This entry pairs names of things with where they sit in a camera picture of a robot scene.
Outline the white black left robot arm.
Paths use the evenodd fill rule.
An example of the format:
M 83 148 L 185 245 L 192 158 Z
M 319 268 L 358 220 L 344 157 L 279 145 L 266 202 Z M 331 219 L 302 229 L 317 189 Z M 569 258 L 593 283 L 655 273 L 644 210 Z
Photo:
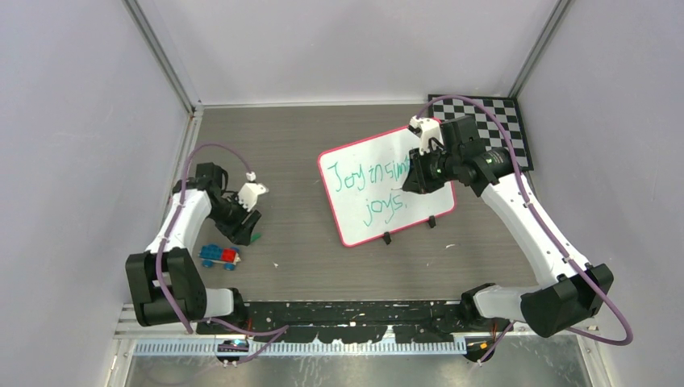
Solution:
M 235 245 L 248 246 L 261 218 L 260 196 L 268 188 L 249 172 L 238 191 L 227 188 L 228 173 L 214 163 L 198 164 L 191 177 L 173 187 L 173 209 L 154 240 L 125 264 L 137 322 L 142 327 L 216 318 L 229 334 L 248 321 L 235 288 L 207 288 L 192 261 L 203 223 L 210 219 Z

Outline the blue red toy car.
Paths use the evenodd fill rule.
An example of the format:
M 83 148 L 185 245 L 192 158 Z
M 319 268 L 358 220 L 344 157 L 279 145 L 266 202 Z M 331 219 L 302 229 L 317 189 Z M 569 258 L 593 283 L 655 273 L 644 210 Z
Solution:
M 216 244 L 202 246 L 198 256 L 204 268 L 220 266 L 224 270 L 233 271 L 241 262 L 239 248 L 221 248 Z

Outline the black white chessboard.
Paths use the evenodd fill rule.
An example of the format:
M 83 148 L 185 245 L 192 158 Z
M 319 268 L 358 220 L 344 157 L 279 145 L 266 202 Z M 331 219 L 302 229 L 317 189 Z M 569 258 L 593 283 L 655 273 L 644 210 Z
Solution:
M 469 99 L 483 106 L 499 121 L 510 138 L 520 169 L 523 172 L 532 171 L 534 169 L 532 154 L 524 128 L 522 111 L 517 100 L 515 98 L 476 96 L 471 96 Z M 475 119 L 479 136 L 483 139 L 487 150 L 507 146 L 507 142 L 495 121 L 471 102 L 457 98 L 446 98 L 432 103 L 423 113 L 423 117 L 440 121 L 465 115 Z

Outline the pink framed whiteboard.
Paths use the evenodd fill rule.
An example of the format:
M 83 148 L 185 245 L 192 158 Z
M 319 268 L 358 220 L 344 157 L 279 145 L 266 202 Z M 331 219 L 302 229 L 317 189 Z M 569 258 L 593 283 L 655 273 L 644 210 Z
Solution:
M 405 127 L 320 153 L 322 177 L 341 243 L 352 248 L 454 211 L 453 184 L 434 193 L 402 190 L 409 151 L 419 139 Z

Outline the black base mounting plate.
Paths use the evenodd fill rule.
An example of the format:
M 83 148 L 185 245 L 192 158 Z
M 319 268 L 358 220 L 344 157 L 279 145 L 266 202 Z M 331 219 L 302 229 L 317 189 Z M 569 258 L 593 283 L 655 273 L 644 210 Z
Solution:
M 509 325 L 502 318 L 466 322 L 458 302 L 440 300 L 246 302 L 222 320 L 255 332 L 287 326 L 279 339 L 285 343 L 377 343 L 389 332 L 396 343 L 446 343 L 470 332 L 492 339 Z

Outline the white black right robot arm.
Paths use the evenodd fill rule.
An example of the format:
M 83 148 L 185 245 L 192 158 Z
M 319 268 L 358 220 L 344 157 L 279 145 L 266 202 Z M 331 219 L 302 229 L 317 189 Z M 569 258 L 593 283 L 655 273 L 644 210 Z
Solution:
M 502 220 L 536 279 L 527 288 L 485 283 L 464 292 L 458 315 L 465 327 L 480 331 L 501 318 L 526 323 L 548 338 L 600 311 L 613 273 L 605 264 L 591 264 L 563 237 L 520 174 L 513 153 L 486 148 L 470 116 L 444 122 L 412 117 L 407 129 L 419 146 L 408 152 L 402 190 L 432 194 L 452 181 L 470 187 Z

